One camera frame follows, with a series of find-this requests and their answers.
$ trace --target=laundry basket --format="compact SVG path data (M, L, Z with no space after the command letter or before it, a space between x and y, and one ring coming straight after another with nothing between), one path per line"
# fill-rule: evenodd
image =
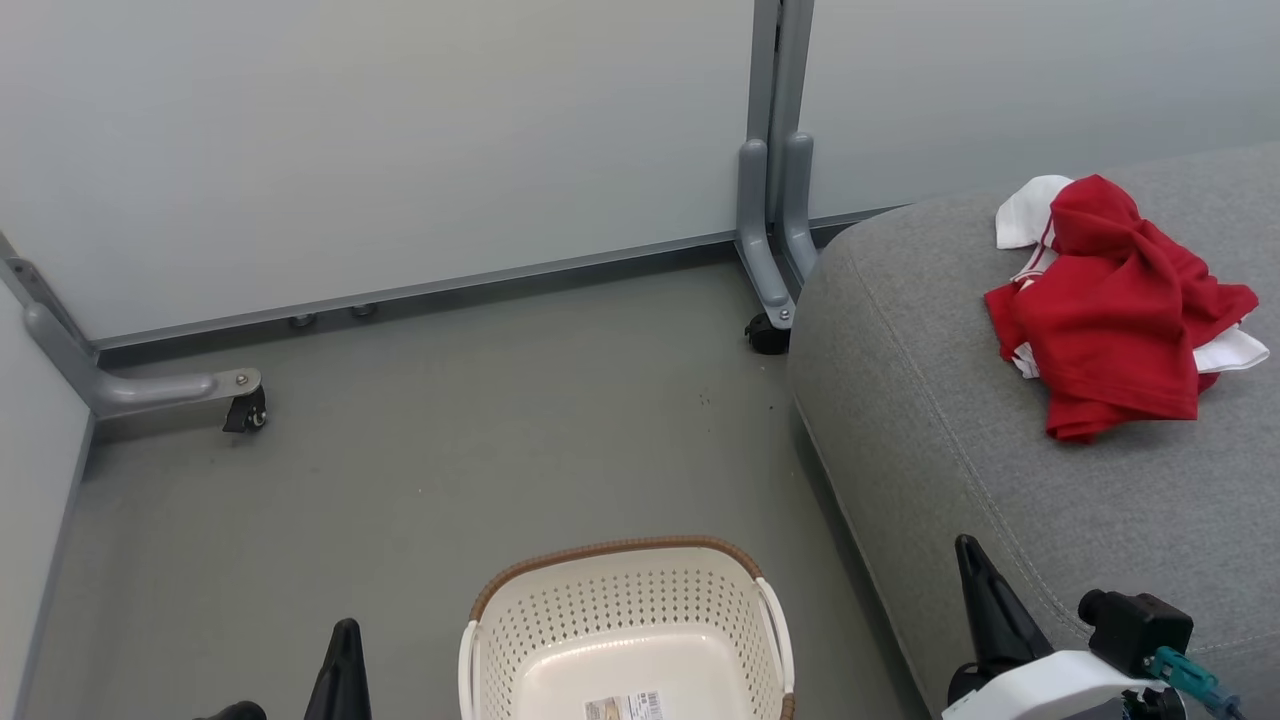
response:
M462 720L790 720L773 588L709 537L535 557L480 593L458 651Z

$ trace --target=white wall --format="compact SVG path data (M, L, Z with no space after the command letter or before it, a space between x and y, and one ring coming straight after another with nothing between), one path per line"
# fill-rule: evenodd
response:
M90 338L730 231L745 0L8 0L0 227Z
M17 717L88 409L0 284L0 720Z
M813 218L1280 138L1274 0L813 1Z

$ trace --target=red clothing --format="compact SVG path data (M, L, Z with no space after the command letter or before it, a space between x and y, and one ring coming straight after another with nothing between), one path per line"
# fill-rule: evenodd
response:
M1258 306L1242 284L1220 284L1204 261L1138 214L1098 176L1051 205L1061 256L1024 290L987 293L1001 356L1030 343L1050 387L1046 432L1092 442L1129 420L1194 420L1201 378L1194 347Z

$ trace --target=basket handle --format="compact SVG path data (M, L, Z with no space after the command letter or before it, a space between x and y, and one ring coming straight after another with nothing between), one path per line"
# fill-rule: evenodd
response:
M769 611L769 621L773 623L773 659L782 667L782 692L791 694L796 685L795 656L791 655L791 633L787 630L787 618L782 614L782 603L778 602L777 593L764 578L756 578L760 592L764 593L764 607Z
M467 629L462 630L462 644L458 647L458 710L462 720L474 720L475 700L471 697L471 655L475 651L476 628L480 623L472 620L467 623Z

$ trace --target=gray fabric upholstery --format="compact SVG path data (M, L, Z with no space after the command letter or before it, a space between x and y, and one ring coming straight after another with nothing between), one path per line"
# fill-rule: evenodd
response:
M1280 350L1280 143L1103 174L1253 287L1245 329ZM1012 190L855 225L796 310L795 396L925 701L940 711L973 659L952 550L969 533L1056 647L1084 647L1088 589L1149 592L1196 619L1190 655L1251 716L1280 716L1280 357L1225 375L1198 421L1048 439L1047 393L997 356L982 300L1029 252L995 249Z

